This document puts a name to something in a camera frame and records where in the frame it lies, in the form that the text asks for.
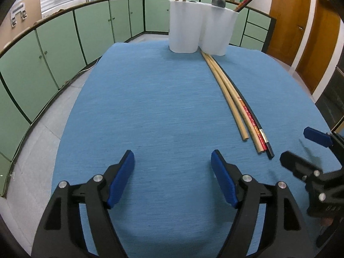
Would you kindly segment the black chopstick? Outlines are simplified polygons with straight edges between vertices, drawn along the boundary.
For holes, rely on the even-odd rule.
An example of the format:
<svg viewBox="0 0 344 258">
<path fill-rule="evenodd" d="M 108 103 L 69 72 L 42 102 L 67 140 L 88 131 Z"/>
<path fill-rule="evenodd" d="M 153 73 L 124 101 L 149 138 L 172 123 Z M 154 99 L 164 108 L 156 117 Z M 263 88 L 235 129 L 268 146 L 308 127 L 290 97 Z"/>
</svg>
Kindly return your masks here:
<svg viewBox="0 0 344 258">
<path fill-rule="evenodd" d="M 250 111 L 251 115 L 253 116 L 254 118 L 254 121 L 255 123 L 257 124 L 258 126 L 258 129 L 260 130 L 261 134 L 263 135 L 263 138 L 264 138 L 264 141 L 266 143 L 266 146 L 267 146 L 267 151 L 266 151 L 266 154 L 268 156 L 268 159 L 272 160 L 275 156 L 273 150 L 272 150 L 272 147 L 270 145 L 270 142 L 268 141 L 268 138 L 266 137 L 266 134 L 260 124 L 260 122 L 258 121 L 258 118 L 255 116 L 253 110 L 251 109 L 250 105 L 248 104 L 248 102 L 246 101 L 246 99 L 244 98 L 244 96 L 242 95 L 242 93 L 240 92 L 240 90 L 237 88 L 237 86 L 234 84 L 234 82 L 230 79 L 229 75 L 226 73 L 226 71 L 219 65 L 219 63 L 217 61 L 215 61 L 215 63 L 220 67 L 220 69 L 222 70 L 222 72 L 224 73 L 224 75 L 227 77 L 227 79 L 229 80 L 229 82 L 232 84 L 234 90 L 236 91 L 237 93 L 237 97 L 238 98 L 241 98 L 245 105 L 247 106 L 248 110 Z"/>
</svg>

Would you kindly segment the red patterned chopstick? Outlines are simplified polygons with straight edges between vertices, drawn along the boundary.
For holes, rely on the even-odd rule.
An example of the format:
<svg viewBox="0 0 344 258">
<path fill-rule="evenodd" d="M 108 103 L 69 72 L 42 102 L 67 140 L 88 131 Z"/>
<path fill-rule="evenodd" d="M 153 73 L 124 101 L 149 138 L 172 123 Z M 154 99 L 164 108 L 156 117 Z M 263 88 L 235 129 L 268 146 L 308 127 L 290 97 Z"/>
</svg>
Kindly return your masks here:
<svg viewBox="0 0 344 258">
<path fill-rule="evenodd" d="M 250 119 L 250 122 L 251 122 L 253 128 L 255 129 L 256 135 L 258 136 L 258 139 L 262 145 L 263 151 L 267 151 L 268 148 L 267 148 L 266 143 L 264 141 L 263 135 L 261 134 L 260 130 L 258 129 L 258 126 L 255 123 L 253 116 L 251 115 L 251 113 L 248 110 L 247 106 L 245 105 L 244 101 L 241 98 L 239 98 L 238 100 L 240 101 L 241 105 L 243 106 L 248 118 Z"/>
</svg>

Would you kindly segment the green lower kitchen cabinets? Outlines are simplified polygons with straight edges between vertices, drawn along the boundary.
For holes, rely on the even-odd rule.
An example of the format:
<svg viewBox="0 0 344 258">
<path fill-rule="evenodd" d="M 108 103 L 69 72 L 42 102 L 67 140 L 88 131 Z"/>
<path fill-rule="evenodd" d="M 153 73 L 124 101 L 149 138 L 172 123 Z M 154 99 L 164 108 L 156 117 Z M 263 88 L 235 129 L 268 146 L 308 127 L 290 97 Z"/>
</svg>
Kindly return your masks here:
<svg viewBox="0 0 344 258">
<path fill-rule="evenodd" d="M 169 32 L 170 0 L 99 0 L 38 21 L 1 51 L 1 196 L 34 121 L 114 43 Z"/>
</svg>

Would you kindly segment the black oven appliance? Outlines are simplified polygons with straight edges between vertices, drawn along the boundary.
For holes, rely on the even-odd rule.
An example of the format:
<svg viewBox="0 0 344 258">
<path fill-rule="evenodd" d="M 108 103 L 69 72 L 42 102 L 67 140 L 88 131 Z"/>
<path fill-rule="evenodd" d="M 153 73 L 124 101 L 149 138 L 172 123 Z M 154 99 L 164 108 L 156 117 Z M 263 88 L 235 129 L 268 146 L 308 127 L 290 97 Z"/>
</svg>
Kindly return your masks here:
<svg viewBox="0 0 344 258">
<path fill-rule="evenodd" d="M 342 59 L 339 61 L 327 87 L 315 104 L 332 131 L 343 121 L 343 93 Z"/>
</svg>

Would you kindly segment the bamboo chopstick red end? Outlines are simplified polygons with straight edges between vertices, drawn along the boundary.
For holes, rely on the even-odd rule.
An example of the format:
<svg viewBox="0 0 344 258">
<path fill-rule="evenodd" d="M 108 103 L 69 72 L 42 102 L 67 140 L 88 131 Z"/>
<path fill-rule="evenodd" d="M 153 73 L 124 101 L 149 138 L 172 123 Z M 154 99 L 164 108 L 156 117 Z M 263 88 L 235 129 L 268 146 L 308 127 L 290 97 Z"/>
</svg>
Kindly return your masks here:
<svg viewBox="0 0 344 258">
<path fill-rule="evenodd" d="M 231 95 L 238 111 L 239 114 L 241 115 L 241 119 L 244 122 L 244 126 L 246 127 L 246 130 L 248 132 L 249 137 L 252 138 L 252 141 L 254 143 L 254 146 L 257 150 L 258 153 L 263 153 L 263 148 L 262 145 L 258 139 L 258 136 L 256 135 L 255 129 L 253 128 L 250 119 L 248 118 L 243 106 L 241 105 L 240 101 L 238 100 L 239 98 L 236 95 L 236 92 L 234 91 L 234 88 L 232 86 L 232 84 L 229 82 L 229 80 L 227 79 L 227 77 L 224 75 L 224 73 L 222 72 L 222 70 L 220 69 L 220 67 L 215 63 L 215 60 L 213 59 L 213 57 L 211 55 L 210 56 L 210 60 L 212 61 L 212 63 L 215 65 L 215 68 L 218 70 L 221 78 L 223 79 L 229 94 Z"/>
</svg>

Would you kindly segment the light bamboo chopstick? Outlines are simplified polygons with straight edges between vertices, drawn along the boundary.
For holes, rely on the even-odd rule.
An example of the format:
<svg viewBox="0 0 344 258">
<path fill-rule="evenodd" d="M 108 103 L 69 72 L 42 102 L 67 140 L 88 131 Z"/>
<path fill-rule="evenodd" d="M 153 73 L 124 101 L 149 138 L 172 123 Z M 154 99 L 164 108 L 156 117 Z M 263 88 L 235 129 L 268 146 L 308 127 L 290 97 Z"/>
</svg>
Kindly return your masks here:
<svg viewBox="0 0 344 258">
<path fill-rule="evenodd" d="M 212 61 L 210 60 L 210 56 L 206 53 L 204 53 L 203 51 L 201 51 L 201 54 L 203 56 L 203 59 L 206 61 L 208 67 L 210 68 L 213 76 L 215 77 L 223 95 L 224 98 L 230 108 L 230 111 L 232 112 L 233 118 L 235 120 L 235 123 L 238 127 L 238 130 L 240 132 L 241 138 L 246 141 L 249 139 L 249 135 L 248 132 L 246 130 L 246 127 L 244 126 L 244 122 L 241 119 L 241 115 L 239 114 L 239 111 L 231 97 L 231 95 L 229 94 L 229 91 L 223 81 L 223 79 L 221 78 L 218 70 L 215 68 L 215 65 L 212 63 Z"/>
</svg>

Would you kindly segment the brown wooden door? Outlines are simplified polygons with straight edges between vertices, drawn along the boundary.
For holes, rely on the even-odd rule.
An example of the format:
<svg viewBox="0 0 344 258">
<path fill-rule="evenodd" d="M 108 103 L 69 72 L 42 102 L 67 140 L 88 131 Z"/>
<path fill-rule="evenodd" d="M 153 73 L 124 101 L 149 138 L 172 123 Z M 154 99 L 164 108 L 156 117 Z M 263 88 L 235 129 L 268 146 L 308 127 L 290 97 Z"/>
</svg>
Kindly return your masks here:
<svg viewBox="0 0 344 258">
<path fill-rule="evenodd" d="M 311 0 L 272 0 L 270 16 L 276 19 L 267 54 L 291 65 L 304 36 Z"/>
<path fill-rule="evenodd" d="M 337 44 L 341 18 L 329 0 L 316 0 L 313 23 L 296 72 L 313 93 L 319 85 Z"/>
</svg>

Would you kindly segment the blue table mat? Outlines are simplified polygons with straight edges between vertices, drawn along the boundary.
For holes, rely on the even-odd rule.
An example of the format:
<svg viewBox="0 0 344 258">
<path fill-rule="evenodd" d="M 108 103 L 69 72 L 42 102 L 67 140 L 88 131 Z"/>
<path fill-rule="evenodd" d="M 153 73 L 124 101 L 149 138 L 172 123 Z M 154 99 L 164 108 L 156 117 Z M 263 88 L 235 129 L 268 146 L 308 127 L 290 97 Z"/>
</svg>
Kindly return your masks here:
<svg viewBox="0 0 344 258">
<path fill-rule="evenodd" d="M 275 157 L 243 141 L 201 53 L 171 52 L 167 41 L 116 43 L 84 84 L 61 138 L 52 188 L 84 183 L 120 161 L 135 167 L 109 212 L 129 257 L 215 257 L 235 209 L 211 169 L 212 151 L 258 182 L 284 181 L 302 212 L 305 185 L 281 166 L 291 151 L 325 172 L 339 169 L 331 151 L 303 131 L 329 127 L 309 95 L 273 58 L 229 46 L 216 58 L 258 118 Z"/>
</svg>

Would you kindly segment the grey spoon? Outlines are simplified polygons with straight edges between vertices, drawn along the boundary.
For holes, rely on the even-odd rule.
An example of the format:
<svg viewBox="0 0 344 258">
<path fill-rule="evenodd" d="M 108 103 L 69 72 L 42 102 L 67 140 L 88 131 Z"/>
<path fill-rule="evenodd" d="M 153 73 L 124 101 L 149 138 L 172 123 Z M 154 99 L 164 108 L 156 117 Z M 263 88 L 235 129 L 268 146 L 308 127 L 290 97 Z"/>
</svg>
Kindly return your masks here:
<svg viewBox="0 0 344 258">
<path fill-rule="evenodd" d="M 220 8 L 226 7 L 226 0 L 212 0 L 212 5 Z"/>
</svg>

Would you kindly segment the white utensil holder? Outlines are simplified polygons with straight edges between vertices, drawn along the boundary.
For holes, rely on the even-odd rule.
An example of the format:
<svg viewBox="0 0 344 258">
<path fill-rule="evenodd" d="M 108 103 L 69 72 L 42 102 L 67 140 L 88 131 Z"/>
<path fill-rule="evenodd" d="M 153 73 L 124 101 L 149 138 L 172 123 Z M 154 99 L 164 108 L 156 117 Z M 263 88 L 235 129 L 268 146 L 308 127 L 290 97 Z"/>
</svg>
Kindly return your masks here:
<svg viewBox="0 0 344 258">
<path fill-rule="evenodd" d="M 229 8 L 210 3 L 169 0 L 169 49 L 192 54 L 201 49 L 224 56 L 239 16 Z"/>
</svg>

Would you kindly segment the brown cardboard board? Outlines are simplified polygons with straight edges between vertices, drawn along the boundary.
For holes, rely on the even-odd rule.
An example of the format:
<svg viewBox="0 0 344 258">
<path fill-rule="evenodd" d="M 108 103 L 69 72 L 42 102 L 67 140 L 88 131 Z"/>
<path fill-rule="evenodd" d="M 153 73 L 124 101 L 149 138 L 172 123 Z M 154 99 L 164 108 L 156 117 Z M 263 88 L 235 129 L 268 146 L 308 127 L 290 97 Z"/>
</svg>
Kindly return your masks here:
<svg viewBox="0 0 344 258">
<path fill-rule="evenodd" d="M 41 18 L 40 0 L 21 0 L 14 4 L 1 23 L 1 51 Z"/>
</svg>

